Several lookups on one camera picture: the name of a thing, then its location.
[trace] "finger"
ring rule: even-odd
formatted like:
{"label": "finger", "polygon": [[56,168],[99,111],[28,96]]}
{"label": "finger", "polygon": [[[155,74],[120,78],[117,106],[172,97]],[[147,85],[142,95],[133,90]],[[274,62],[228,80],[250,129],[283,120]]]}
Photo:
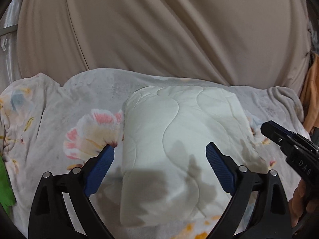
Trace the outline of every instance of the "finger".
{"label": "finger", "polygon": [[313,213],[318,205],[319,205],[319,199],[313,199],[309,201],[307,205],[307,212],[310,214]]}
{"label": "finger", "polygon": [[306,183],[303,179],[300,180],[297,189],[300,197],[302,198],[306,194]]}
{"label": "finger", "polygon": [[297,217],[301,217],[304,211],[303,201],[299,195],[298,189],[295,189],[292,197],[292,210]]}
{"label": "finger", "polygon": [[296,214],[294,213],[294,211],[292,210],[292,199],[289,200],[288,206],[289,206],[289,211],[290,211],[291,227],[295,227],[297,225],[299,219],[296,216]]}

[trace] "bed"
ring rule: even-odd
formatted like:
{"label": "bed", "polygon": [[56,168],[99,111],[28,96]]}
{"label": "bed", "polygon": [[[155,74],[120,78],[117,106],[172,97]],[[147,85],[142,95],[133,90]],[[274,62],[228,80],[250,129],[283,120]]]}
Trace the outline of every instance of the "bed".
{"label": "bed", "polygon": [[[315,0],[310,1],[316,8]],[[234,4],[238,7],[224,14]],[[63,145],[72,141],[70,131],[80,120],[103,110],[119,128],[108,138],[116,140],[117,157],[90,200],[112,234],[205,238],[218,215],[155,227],[119,223],[121,112],[134,91],[150,85],[221,87],[235,93],[256,151],[269,168],[276,166],[290,198],[299,178],[261,135],[260,126],[275,120],[310,138],[301,124],[298,98],[316,44],[316,27],[312,25],[311,37],[307,12],[306,0],[23,0],[15,57],[23,79],[0,97],[2,154],[17,201],[11,216],[15,225],[27,235],[32,197],[43,172],[65,173],[83,165]],[[66,201],[74,226],[82,231]]]}

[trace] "folded white blanket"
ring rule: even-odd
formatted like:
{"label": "folded white blanket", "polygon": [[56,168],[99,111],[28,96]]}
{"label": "folded white blanket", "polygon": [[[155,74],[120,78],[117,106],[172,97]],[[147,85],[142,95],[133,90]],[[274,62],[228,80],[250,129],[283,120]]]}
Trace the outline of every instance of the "folded white blanket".
{"label": "folded white blanket", "polygon": [[206,159],[214,142],[238,165],[267,172],[234,93],[198,86],[151,86],[127,101],[123,225],[158,225],[221,215],[229,202]]}

